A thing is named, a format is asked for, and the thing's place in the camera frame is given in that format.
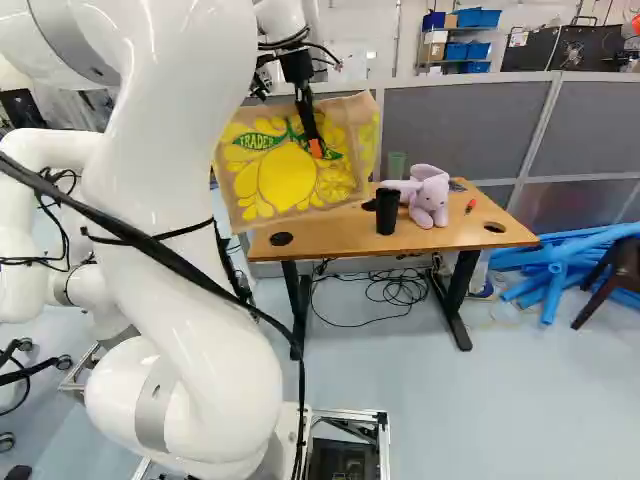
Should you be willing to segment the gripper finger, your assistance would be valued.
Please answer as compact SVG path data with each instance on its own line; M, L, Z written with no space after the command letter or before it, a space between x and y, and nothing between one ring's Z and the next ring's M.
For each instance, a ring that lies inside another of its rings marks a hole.
M323 144L319 134L313 108L313 94L308 83L295 86L295 106L300 117L304 137L314 158L323 157Z

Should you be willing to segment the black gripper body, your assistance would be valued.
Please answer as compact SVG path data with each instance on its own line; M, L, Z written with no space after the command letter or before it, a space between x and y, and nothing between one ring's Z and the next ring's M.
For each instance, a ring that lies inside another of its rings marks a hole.
M307 47L285 51L278 55L278 60L286 83L305 86L314 76L313 60Z

